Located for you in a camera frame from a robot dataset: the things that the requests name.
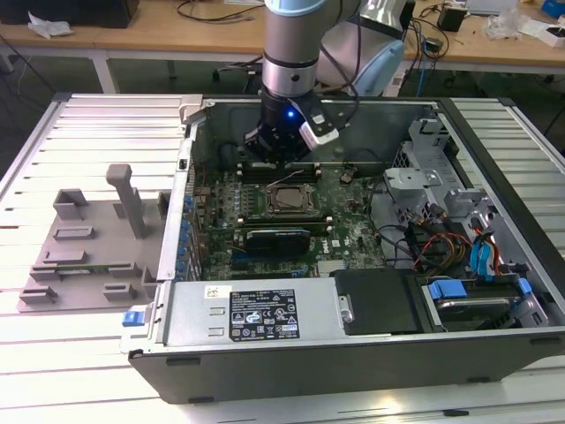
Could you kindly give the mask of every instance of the black device on desk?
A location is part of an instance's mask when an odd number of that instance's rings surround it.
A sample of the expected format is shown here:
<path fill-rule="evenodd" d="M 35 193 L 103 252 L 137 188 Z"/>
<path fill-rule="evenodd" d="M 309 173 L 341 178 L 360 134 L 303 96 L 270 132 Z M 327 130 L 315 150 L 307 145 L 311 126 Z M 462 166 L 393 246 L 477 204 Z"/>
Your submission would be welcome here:
<path fill-rule="evenodd" d="M 127 28 L 139 0 L 0 0 L 3 24 L 26 24 L 30 11 L 40 19 L 71 25 Z"/>
<path fill-rule="evenodd" d="M 465 19 L 468 12 L 468 9 L 445 5 L 441 8 L 440 17 L 438 18 L 438 28 L 443 31 L 456 33 L 459 31 L 463 19 Z"/>

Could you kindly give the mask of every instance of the power supply label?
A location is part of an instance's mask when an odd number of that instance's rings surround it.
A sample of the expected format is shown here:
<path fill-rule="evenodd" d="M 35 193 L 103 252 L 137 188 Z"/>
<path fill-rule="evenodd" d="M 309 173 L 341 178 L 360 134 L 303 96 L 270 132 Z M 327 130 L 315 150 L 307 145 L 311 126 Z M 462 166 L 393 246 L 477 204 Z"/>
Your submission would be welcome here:
<path fill-rule="evenodd" d="M 234 342 L 300 338 L 294 290 L 232 291 L 230 338 Z"/>

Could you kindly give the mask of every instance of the black plastic cover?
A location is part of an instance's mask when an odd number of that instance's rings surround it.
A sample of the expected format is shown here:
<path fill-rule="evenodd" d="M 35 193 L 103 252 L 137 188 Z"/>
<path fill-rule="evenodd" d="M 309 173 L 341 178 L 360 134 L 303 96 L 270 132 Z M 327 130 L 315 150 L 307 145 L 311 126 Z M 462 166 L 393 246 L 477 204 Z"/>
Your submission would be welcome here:
<path fill-rule="evenodd" d="M 431 331 L 415 273 L 408 269 L 346 269 L 335 275 L 339 296 L 350 300 L 353 321 L 345 334 L 414 334 Z"/>
<path fill-rule="evenodd" d="M 252 257 L 296 257 L 309 249 L 310 232 L 306 230 L 256 230 L 245 238 L 245 251 Z"/>

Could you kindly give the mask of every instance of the gray 3d printed part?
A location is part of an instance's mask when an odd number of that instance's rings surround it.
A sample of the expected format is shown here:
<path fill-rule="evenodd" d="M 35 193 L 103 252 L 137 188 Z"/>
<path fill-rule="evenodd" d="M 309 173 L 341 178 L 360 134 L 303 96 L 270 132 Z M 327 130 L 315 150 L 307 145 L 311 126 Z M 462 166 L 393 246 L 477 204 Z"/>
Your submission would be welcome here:
<path fill-rule="evenodd" d="M 135 299 L 137 292 L 129 283 L 106 283 L 104 296 L 108 301 Z"/>
<path fill-rule="evenodd" d="M 145 224 L 143 222 L 143 211 L 141 210 L 141 198 L 137 190 L 134 191 L 132 189 L 130 184 L 131 178 L 132 167 L 126 163 L 112 163 L 108 167 L 108 172 L 106 172 L 106 181 L 116 188 L 125 215 L 132 227 L 133 235 L 136 239 L 143 239 L 145 236 Z"/>
<path fill-rule="evenodd" d="M 64 221 L 80 219 L 79 207 L 88 204 L 84 194 L 77 188 L 71 190 L 59 190 L 53 203 L 59 218 Z"/>
<path fill-rule="evenodd" d="M 86 240 L 94 238 L 94 229 L 92 227 L 64 227 L 55 228 L 53 239 L 57 241 L 65 240 Z"/>
<path fill-rule="evenodd" d="M 48 250 L 43 255 L 43 263 L 85 263 L 87 253 L 84 250 L 53 252 Z"/>
<path fill-rule="evenodd" d="M 153 300 L 170 194 L 141 201 L 129 184 L 128 165 L 109 171 L 127 206 L 87 202 L 80 190 L 61 190 L 53 205 L 57 216 L 21 292 L 20 312 L 123 308 Z M 144 238 L 132 237 L 140 228 Z"/>
<path fill-rule="evenodd" d="M 57 294 L 49 286 L 40 289 L 24 289 L 19 298 L 28 305 L 55 303 Z"/>

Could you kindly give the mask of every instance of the blue tab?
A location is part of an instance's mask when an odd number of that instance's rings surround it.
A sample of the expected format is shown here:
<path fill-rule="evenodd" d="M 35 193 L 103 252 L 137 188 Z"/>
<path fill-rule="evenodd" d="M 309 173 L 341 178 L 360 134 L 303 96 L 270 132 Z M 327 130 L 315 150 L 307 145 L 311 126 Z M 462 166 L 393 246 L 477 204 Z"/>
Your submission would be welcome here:
<path fill-rule="evenodd" d="M 145 313 L 141 311 L 127 311 L 124 312 L 124 318 L 122 319 L 123 327 L 140 327 L 145 325 Z"/>
<path fill-rule="evenodd" d="M 467 291 L 461 280 L 435 280 L 428 285 L 432 299 L 466 298 Z"/>
<path fill-rule="evenodd" d="M 480 276 L 483 276 L 486 281 L 492 281 L 493 280 L 493 276 L 488 274 L 488 258 L 491 255 L 491 247 L 485 243 L 482 245 L 482 248 L 480 250 L 480 256 L 478 258 L 478 269 L 477 269 L 477 274 L 479 274 Z"/>
<path fill-rule="evenodd" d="M 469 266 L 471 271 L 475 272 L 478 267 L 478 250 L 480 249 L 479 243 L 473 243 L 471 248 L 471 258 L 469 259 Z"/>
<path fill-rule="evenodd" d="M 518 286 L 520 287 L 520 290 L 522 291 L 523 295 L 531 293 L 530 283 L 525 278 L 518 279 Z"/>

